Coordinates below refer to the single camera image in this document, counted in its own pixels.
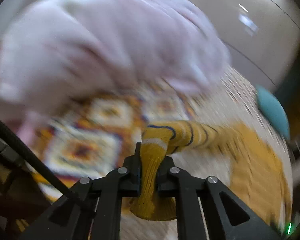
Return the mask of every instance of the metal screw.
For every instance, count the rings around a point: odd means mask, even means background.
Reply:
[[[180,169],[178,167],[172,167],[170,168],[171,173],[179,173]]]
[[[88,177],[82,177],[80,179],[81,184],[87,184],[87,183],[89,183],[89,181],[90,181],[90,178],[88,178]]]
[[[119,172],[120,174],[125,174],[125,173],[127,173],[127,171],[128,171],[128,169],[127,169],[126,167],[120,167],[120,168],[118,169],[118,172]]]
[[[208,182],[215,184],[218,182],[218,179],[215,176],[210,176],[210,177],[208,177]]]

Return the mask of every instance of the pink cloth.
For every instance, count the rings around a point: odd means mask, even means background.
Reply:
[[[2,39],[0,118],[37,126],[71,98],[158,77],[197,93],[228,64],[212,24],[188,0],[39,0]]]

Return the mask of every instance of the green light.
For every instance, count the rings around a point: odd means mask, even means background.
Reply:
[[[291,223],[289,225],[288,234],[290,234],[290,230],[291,230]]]

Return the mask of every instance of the teal object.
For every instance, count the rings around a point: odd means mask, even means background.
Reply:
[[[290,140],[290,128],[287,115],[280,102],[268,90],[256,86],[257,104],[260,112],[268,119],[269,123],[286,140]]]

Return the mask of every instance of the blue stripe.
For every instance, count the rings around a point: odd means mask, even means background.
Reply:
[[[190,139],[190,142],[186,145],[186,146],[189,146],[193,142],[193,128],[192,128],[192,125],[189,122],[186,121],[186,123],[187,123],[187,125],[189,126],[189,128],[191,130],[191,139]]]
[[[178,150],[178,148],[179,148],[179,146],[176,146],[176,148],[172,151],[172,153],[171,154],[173,154],[173,153],[175,153],[176,152],[176,150]]]
[[[156,125],[148,125],[147,127],[150,127],[150,128],[166,128],[166,129],[169,129],[173,132],[173,136],[170,138],[171,139],[174,139],[176,137],[176,131],[171,127],[171,126],[156,126]]]
[[[209,139],[208,132],[205,130],[205,128],[203,127],[203,125],[202,125],[201,123],[199,123],[199,125],[201,126],[202,130],[205,132],[205,134],[206,134],[206,139],[204,140],[203,143],[199,144],[197,147],[201,147],[201,146],[205,145],[206,142],[207,142],[208,139]],[[208,126],[208,127],[210,127],[211,129],[213,129],[213,130],[216,132],[216,134],[219,134],[218,131],[217,131],[216,129],[214,129],[213,127],[211,127],[211,126],[209,126],[209,125],[207,125],[207,124],[205,124],[205,125]]]

